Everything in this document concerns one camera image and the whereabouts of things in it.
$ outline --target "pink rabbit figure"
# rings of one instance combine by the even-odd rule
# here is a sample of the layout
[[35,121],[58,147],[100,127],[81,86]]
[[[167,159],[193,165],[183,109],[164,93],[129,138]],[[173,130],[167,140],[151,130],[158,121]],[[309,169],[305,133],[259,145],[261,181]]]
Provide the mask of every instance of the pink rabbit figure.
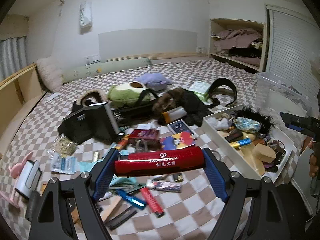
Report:
[[15,183],[14,183],[13,190],[12,190],[12,192],[11,192],[11,197],[8,198],[4,192],[0,191],[0,195],[1,195],[6,201],[8,201],[11,205],[15,206],[15,207],[18,208],[18,209],[20,208],[19,205],[18,205],[18,198],[14,199],[15,194],[16,194],[16,185],[17,185],[18,177],[19,177],[19,175],[21,174],[22,169],[23,169],[24,165],[26,164],[26,162],[32,158],[32,155],[33,155],[33,152],[29,152],[29,153],[23,158],[23,160],[22,160],[21,163],[17,163],[17,164],[14,165],[12,168],[10,168],[10,167],[8,168],[11,177],[16,180]]

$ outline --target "blue grip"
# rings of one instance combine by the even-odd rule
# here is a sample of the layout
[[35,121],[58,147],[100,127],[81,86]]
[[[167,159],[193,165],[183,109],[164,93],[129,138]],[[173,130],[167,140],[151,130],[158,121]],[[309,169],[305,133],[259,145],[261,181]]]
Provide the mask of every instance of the blue grip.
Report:
[[229,198],[226,191],[226,183],[207,152],[204,150],[202,152],[205,160],[204,172],[207,175],[212,189],[218,198],[221,198],[223,202],[226,202]]
[[113,178],[113,175],[115,174],[115,168],[114,164],[115,161],[118,159],[119,151],[115,150],[110,157],[107,164],[104,166],[102,172],[100,173],[97,181],[96,181],[96,188],[95,192],[93,194],[93,198],[98,201],[100,198],[104,197],[106,194],[108,187],[110,185],[110,182]]

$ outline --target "red handle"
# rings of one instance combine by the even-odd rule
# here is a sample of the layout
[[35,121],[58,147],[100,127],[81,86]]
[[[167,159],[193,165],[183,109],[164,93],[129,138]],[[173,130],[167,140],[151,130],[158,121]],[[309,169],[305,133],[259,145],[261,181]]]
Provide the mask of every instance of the red handle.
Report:
[[115,173],[118,177],[161,175],[203,167],[204,157],[200,147],[132,153],[115,161]]

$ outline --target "hand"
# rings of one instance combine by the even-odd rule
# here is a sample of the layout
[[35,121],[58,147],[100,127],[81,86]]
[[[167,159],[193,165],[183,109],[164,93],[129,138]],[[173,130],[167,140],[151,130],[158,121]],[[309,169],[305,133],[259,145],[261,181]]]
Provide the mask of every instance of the hand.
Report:
[[[308,144],[308,146],[309,146],[310,149],[313,149],[313,142],[311,141]],[[310,156],[310,172],[309,172],[309,176],[312,177],[312,178],[316,175],[317,171],[319,170],[319,167],[316,165],[316,162],[317,162],[317,158],[312,153],[311,156]]]

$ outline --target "headboard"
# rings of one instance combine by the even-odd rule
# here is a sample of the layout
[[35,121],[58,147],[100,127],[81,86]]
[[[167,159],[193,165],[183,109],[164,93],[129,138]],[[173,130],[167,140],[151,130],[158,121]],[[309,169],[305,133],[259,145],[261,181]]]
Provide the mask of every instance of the headboard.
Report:
[[100,60],[129,55],[143,55],[165,52],[196,52],[195,32],[170,29],[130,29],[100,33]]

